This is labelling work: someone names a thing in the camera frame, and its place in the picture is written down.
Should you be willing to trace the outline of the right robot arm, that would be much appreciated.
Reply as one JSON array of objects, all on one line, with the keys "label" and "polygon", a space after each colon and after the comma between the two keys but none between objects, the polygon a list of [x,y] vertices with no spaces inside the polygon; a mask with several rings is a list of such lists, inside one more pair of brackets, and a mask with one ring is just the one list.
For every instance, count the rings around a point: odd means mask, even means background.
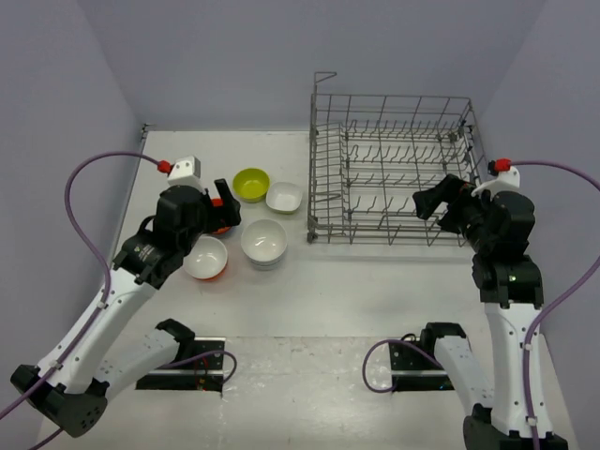
[{"label": "right robot arm", "polygon": [[544,305],[538,266],[527,255],[535,224],[530,199],[503,182],[481,187],[449,174],[412,196],[416,215],[442,204],[440,228],[461,235],[474,251],[472,278],[491,335],[494,376],[487,380],[456,323],[430,322],[421,333],[420,361],[442,367],[463,405],[468,449],[565,449],[555,433],[539,383],[539,327]]}]

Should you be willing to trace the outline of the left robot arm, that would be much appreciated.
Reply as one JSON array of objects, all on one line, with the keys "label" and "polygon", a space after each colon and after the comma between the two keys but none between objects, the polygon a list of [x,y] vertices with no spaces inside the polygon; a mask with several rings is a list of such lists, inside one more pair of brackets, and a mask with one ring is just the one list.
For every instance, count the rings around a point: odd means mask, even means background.
[{"label": "left robot arm", "polygon": [[167,319],[119,357],[106,356],[137,311],[179,270],[202,235],[240,224],[240,203],[227,182],[215,182],[220,205],[195,187],[160,193],[156,213],[127,239],[102,287],[63,340],[35,365],[20,365],[10,381],[29,404],[72,438],[89,432],[109,402],[160,368],[185,368],[195,360],[195,334]]}]

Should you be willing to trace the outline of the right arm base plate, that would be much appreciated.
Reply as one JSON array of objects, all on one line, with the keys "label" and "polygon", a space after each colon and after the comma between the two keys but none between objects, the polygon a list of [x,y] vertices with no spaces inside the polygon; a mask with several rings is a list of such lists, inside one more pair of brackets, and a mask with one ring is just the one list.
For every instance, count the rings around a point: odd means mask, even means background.
[{"label": "right arm base plate", "polygon": [[453,391],[446,373],[428,361],[421,353],[404,345],[388,345],[391,381],[395,392]]}]

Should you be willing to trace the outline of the white round bowl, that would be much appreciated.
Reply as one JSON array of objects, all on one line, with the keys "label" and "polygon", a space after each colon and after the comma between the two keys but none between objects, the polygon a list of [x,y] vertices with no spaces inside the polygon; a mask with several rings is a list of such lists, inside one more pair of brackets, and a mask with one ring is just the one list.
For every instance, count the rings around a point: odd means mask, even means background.
[{"label": "white round bowl", "polygon": [[256,268],[273,269],[286,254],[288,237],[279,222],[263,218],[251,222],[243,230],[241,248]]}]

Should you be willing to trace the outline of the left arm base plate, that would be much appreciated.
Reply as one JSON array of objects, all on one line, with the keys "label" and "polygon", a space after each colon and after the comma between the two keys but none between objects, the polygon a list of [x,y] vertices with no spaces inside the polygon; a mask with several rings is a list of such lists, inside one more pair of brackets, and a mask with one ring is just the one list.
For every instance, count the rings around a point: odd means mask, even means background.
[{"label": "left arm base plate", "polygon": [[225,374],[224,337],[195,337],[191,350],[176,358],[185,360],[197,354],[216,352],[208,357],[189,362],[186,365],[168,369],[157,369],[135,383],[136,390],[142,391],[199,391],[221,393]]}]

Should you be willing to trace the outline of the grey wire dish rack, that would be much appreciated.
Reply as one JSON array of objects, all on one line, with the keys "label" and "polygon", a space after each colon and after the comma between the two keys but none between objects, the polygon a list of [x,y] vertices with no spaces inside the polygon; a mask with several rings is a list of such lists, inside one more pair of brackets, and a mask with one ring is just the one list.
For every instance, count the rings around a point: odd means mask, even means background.
[{"label": "grey wire dish rack", "polygon": [[448,174],[479,183],[487,158],[468,97],[338,93],[313,75],[307,241],[462,247],[439,206],[416,215],[413,194]]}]

